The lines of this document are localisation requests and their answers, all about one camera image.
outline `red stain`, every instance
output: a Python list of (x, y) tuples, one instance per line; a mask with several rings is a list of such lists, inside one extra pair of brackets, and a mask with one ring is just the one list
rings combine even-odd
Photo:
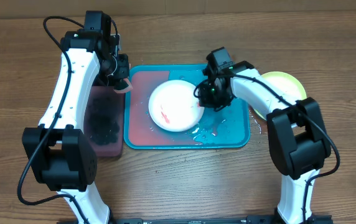
[(166, 121), (167, 124), (170, 123), (170, 120), (167, 118), (167, 116), (163, 113), (163, 111), (161, 111), (161, 116), (164, 118), (164, 120)]

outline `white bowl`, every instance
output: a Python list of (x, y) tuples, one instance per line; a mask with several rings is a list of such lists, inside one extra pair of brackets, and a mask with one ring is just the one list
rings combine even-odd
[(153, 90), (149, 114), (162, 129), (179, 132), (193, 128), (202, 118), (204, 107), (193, 92), (195, 86), (183, 80), (170, 80)]

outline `wood grain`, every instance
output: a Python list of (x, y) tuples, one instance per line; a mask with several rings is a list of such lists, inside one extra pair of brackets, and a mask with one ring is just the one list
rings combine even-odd
[[(114, 18), (132, 65), (202, 63), (225, 46), (236, 61), (261, 73), (294, 75), (322, 108), (328, 133), (342, 157), (339, 171), (317, 180), (313, 212), (336, 223), (356, 223), (356, 11), (250, 13)], [(75, 26), (52, 21), (61, 38)], [(27, 162), (25, 127), (36, 126), (52, 96), (60, 52), (41, 19), (0, 20), (0, 223), (55, 223), (72, 219), (63, 200), (27, 207), (16, 197)], [(281, 178), (267, 135), (253, 118), (243, 149), (135, 151), (118, 161), (99, 159), (96, 184), (115, 216), (142, 218), (240, 217), (269, 214)], [(334, 158), (326, 161), (328, 170)], [(29, 200), (53, 195), (30, 172)]]

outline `wooden table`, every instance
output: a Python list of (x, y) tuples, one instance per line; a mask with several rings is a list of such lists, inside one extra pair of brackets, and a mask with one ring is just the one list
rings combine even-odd
[[(317, 180), (312, 211), (336, 223), (356, 223), (356, 11), (191, 16), (118, 16), (123, 52), (132, 65), (202, 63), (225, 46), (236, 61), (261, 73), (294, 75), (322, 109), (342, 158), (339, 171)], [(61, 38), (76, 27), (52, 21)], [(73, 213), (64, 200), (28, 207), (16, 197), (27, 162), (21, 135), (34, 127), (52, 96), (60, 52), (42, 19), (0, 20), (0, 223), (55, 223)], [(267, 135), (250, 117), (243, 149), (135, 151), (120, 160), (99, 159), (96, 184), (115, 216), (142, 218), (242, 217), (270, 214), (280, 197), (281, 175)], [(324, 171), (335, 163), (326, 160)], [(53, 195), (32, 172), (24, 196)]]

